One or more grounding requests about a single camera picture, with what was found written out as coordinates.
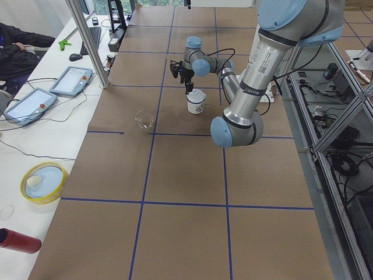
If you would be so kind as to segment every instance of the white cup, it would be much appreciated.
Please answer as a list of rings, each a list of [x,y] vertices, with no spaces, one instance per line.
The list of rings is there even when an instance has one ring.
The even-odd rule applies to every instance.
[[[194,89],[186,95],[188,111],[192,114],[200,114],[205,106],[206,94],[200,89]]]

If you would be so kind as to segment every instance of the white table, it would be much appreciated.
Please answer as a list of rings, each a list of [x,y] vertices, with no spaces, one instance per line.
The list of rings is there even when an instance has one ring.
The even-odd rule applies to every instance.
[[[102,26],[110,25],[109,21],[105,20],[107,17],[98,16],[98,18]],[[92,21],[89,19],[87,24],[88,26],[92,26]],[[69,43],[72,43],[71,46],[65,46],[64,51],[60,51],[59,49],[58,42],[64,39],[75,27],[75,22],[71,19],[31,74],[29,80],[58,78],[66,67],[70,65],[91,68],[95,73],[88,55],[83,56],[83,59],[75,62],[70,62],[69,60],[69,56],[72,53],[79,53],[80,51],[82,39],[78,31],[68,40]],[[102,27],[101,38],[98,53],[102,62],[104,62],[107,55],[115,55],[109,51],[107,45],[110,40],[109,28]],[[41,82],[33,82],[32,85],[49,90],[54,82],[54,80],[42,80]],[[16,98],[22,98],[31,90],[32,88],[28,84],[25,84]],[[88,123],[97,106],[101,91],[100,80],[95,75],[91,84],[85,89],[85,95],[81,93],[78,97],[48,111],[42,117],[64,120],[77,104],[86,99],[65,122],[40,120],[28,127],[4,131],[0,140],[26,153],[75,159],[85,137]],[[66,97],[59,97],[55,105],[68,99]],[[16,124],[3,121],[4,117],[1,117],[0,120],[0,131],[18,127]],[[74,164],[73,160],[26,156],[0,143],[0,209],[5,205],[13,205],[15,207],[15,212],[9,219],[0,220],[0,228],[12,229],[29,236],[37,237],[42,241],[44,240],[59,199],[47,205],[34,204],[22,197],[20,182],[28,170],[39,163],[47,161],[61,164],[69,173]],[[26,254],[0,248],[0,278],[2,280],[27,279],[37,256],[38,253]]]

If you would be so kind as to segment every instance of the yellow bowl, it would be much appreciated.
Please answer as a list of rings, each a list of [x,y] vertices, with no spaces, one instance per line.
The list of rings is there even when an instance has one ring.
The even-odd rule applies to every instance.
[[[58,185],[58,187],[53,191],[51,192],[50,194],[46,195],[45,197],[40,197],[40,198],[31,198],[27,195],[27,192],[26,192],[26,186],[27,186],[27,179],[30,178],[31,176],[34,175],[34,173],[40,169],[43,169],[45,167],[57,167],[60,169],[60,171],[62,172],[62,180],[60,182],[60,184]],[[21,181],[21,184],[20,184],[20,190],[21,190],[21,194],[23,197],[25,197],[25,199],[33,202],[33,203],[36,203],[36,204],[47,204],[47,203],[50,203],[52,201],[55,201],[56,199],[58,199],[59,197],[61,197],[62,195],[62,192],[64,191],[64,185],[65,185],[65,182],[66,182],[66,179],[69,177],[69,173],[61,166],[59,165],[58,163],[55,163],[55,162],[44,162],[44,163],[40,163],[38,164],[37,166],[34,166],[33,168],[31,168],[22,178],[22,181]]]

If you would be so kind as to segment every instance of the red bottle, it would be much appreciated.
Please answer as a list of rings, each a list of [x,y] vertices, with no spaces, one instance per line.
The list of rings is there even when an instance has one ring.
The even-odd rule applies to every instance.
[[[33,254],[39,251],[41,241],[10,229],[0,229],[0,247]]]

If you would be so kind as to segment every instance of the metal post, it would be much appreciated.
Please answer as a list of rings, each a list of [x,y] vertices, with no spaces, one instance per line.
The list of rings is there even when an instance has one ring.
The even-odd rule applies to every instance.
[[[96,70],[97,76],[100,79],[103,88],[107,88],[109,85],[109,80],[104,71],[104,67],[96,50],[96,46],[93,43],[92,36],[88,31],[88,26],[83,16],[83,11],[79,5],[79,2],[78,0],[66,0],[66,3],[68,4],[72,17],[74,18],[85,47],[87,48],[89,57],[93,63],[94,69]]]

